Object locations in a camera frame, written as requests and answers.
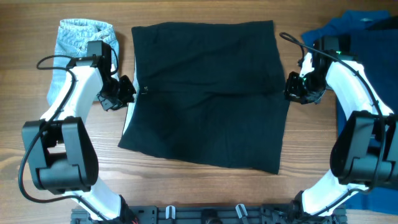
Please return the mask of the black shorts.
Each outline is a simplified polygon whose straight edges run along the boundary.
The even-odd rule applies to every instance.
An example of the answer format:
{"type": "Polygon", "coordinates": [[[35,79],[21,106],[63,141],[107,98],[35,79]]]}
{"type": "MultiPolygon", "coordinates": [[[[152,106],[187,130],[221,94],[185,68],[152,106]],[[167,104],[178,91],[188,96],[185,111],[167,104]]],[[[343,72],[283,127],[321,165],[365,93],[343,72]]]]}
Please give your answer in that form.
{"type": "Polygon", "coordinates": [[[133,27],[137,98],[119,147],[277,174],[289,102],[272,21],[133,27]]]}

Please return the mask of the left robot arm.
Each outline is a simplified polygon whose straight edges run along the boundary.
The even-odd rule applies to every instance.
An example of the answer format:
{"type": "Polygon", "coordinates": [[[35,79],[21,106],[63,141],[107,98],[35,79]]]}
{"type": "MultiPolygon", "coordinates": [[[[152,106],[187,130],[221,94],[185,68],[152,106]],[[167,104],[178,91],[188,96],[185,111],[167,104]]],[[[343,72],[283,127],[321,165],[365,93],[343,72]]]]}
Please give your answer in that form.
{"type": "Polygon", "coordinates": [[[31,202],[72,199],[94,223],[137,223],[121,195],[98,176],[99,162],[85,128],[97,99],[105,111],[134,102],[136,90],[127,76],[113,78],[119,65],[116,51],[101,40],[89,41],[84,57],[68,57],[61,69],[67,78],[52,106],[22,127],[25,154],[18,186],[31,202]]]}

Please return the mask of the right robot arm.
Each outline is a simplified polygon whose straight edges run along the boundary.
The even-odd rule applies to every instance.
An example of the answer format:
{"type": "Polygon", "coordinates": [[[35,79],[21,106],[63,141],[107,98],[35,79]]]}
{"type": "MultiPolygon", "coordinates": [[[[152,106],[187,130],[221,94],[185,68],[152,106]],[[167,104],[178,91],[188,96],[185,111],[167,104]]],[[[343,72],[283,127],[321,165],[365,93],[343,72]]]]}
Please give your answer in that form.
{"type": "Polygon", "coordinates": [[[330,170],[301,191],[287,210],[290,222],[315,222],[357,193],[397,181],[397,115],[380,99],[357,56],[336,36],[324,36],[313,46],[288,33],[280,36],[302,51],[300,72],[286,81],[286,100],[302,105],[319,103],[333,90],[346,117],[330,155],[330,170]]]}

